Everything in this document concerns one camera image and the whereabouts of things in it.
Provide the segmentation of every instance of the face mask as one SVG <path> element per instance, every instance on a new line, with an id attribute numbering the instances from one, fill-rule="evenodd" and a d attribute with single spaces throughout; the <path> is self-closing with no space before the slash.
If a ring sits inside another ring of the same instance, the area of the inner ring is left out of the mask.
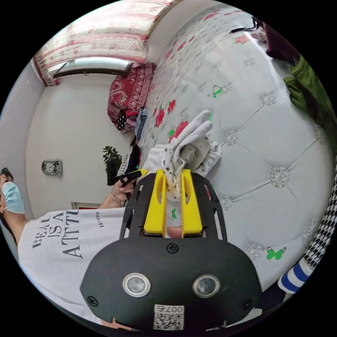
<path id="1" fill-rule="evenodd" d="M 11 181 L 4 183 L 0 195 L 1 193 L 4 194 L 6 199 L 5 209 L 12 213 L 25 213 L 24 199 L 22 198 L 18 187 L 14 183 Z"/>

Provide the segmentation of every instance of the finger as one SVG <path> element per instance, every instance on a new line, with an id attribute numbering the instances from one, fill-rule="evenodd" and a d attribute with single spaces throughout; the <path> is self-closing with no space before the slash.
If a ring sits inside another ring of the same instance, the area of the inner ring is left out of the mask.
<path id="1" fill-rule="evenodd" d="M 131 188 L 131 189 L 124 191 L 123 193 L 132 193 L 132 192 L 133 192 L 133 189 Z"/>
<path id="2" fill-rule="evenodd" d="M 129 189 L 133 189 L 133 185 L 132 184 L 127 184 L 126 186 L 121 187 L 120 191 L 121 192 L 125 192 L 126 190 L 129 190 Z"/>
<path id="3" fill-rule="evenodd" d="M 124 180 L 125 182 L 127 182 L 127 179 L 128 179 L 127 177 L 124 177 L 123 180 Z M 128 184 L 133 184 L 136 180 L 137 180 L 137 179 L 134 179 L 134 180 L 132 180 L 132 181 L 129 181 Z"/>
<path id="4" fill-rule="evenodd" d="M 167 233 L 172 239 L 181 238 L 181 226 L 168 226 Z"/>

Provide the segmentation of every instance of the window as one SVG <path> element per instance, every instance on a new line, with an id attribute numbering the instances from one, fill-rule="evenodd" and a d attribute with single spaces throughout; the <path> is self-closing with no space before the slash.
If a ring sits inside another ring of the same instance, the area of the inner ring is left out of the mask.
<path id="1" fill-rule="evenodd" d="M 127 76 L 132 62 L 112 57 L 83 57 L 63 62 L 49 69 L 53 78 L 75 74 L 111 74 Z"/>

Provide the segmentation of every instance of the hair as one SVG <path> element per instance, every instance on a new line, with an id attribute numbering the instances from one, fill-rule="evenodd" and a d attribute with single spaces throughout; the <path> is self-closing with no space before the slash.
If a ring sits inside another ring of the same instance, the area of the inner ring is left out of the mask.
<path id="1" fill-rule="evenodd" d="M 8 168 L 4 167 L 2 170 L 1 170 L 1 173 L 0 174 L 4 174 L 6 175 L 7 177 L 9 177 L 11 179 L 11 181 L 14 181 L 14 177 L 12 176 L 12 174 L 9 172 Z M 16 245 L 18 245 L 18 243 L 16 242 L 16 239 L 15 239 L 15 236 L 12 232 L 12 230 L 10 229 L 10 227 L 8 226 L 8 223 L 7 221 L 5 220 L 4 216 L 2 215 L 2 213 L 0 213 L 0 221 L 2 222 L 2 224 L 4 225 L 4 227 L 8 230 L 8 232 L 10 232 L 14 242 Z"/>

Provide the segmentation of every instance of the qr code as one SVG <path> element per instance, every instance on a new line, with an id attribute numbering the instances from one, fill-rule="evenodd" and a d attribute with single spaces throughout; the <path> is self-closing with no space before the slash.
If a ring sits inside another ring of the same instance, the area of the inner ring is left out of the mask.
<path id="1" fill-rule="evenodd" d="M 183 330 L 184 306 L 154 306 L 154 330 Z"/>

